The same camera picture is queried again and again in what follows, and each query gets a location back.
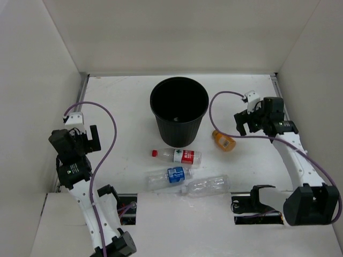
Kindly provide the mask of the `orange juice bottle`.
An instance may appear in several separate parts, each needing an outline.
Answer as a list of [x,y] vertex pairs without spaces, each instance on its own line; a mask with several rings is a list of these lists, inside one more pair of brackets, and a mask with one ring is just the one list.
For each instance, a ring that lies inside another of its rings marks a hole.
[[212,132],[212,137],[216,145],[224,152],[230,152],[236,146],[236,141],[233,138],[225,136],[217,130]]

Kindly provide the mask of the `red label clear bottle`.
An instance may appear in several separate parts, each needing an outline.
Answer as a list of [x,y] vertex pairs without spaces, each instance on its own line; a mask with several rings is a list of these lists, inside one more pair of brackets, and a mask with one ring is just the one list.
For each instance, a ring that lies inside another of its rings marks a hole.
[[163,162],[180,164],[186,167],[199,167],[202,162],[201,152],[194,150],[176,148],[154,149],[151,155]]

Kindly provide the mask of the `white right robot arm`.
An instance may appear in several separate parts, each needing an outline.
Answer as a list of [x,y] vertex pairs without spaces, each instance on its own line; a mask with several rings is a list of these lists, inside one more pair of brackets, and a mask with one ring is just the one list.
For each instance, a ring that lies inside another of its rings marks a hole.
[[284,101],[280,97],[261,99],[257,93],[246,93],[247,109],[235,114],[236,129],[246,136],[262,130],[281,156],[290,176],[293,192],[282,196],[282,212],[289,225],[327,225],[336,221],[335,209],[341,209],[340,194],[334,184],[327,185],[314,168],[302,147],[299,131],[291,120],[285,120]]

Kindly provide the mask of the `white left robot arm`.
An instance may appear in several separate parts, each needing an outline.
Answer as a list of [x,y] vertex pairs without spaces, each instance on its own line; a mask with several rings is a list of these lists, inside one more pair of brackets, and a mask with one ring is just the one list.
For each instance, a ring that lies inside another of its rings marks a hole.
[[129,232],[123,231],[117,211],[120,199],[111,185],[94,189],[88,153],[101,150],[97,127],[92,138],[77,128],[54,130],[49,142],[57,151],[59,182],[77,201],[91,235],[93,256],[131,256],[137,248]]

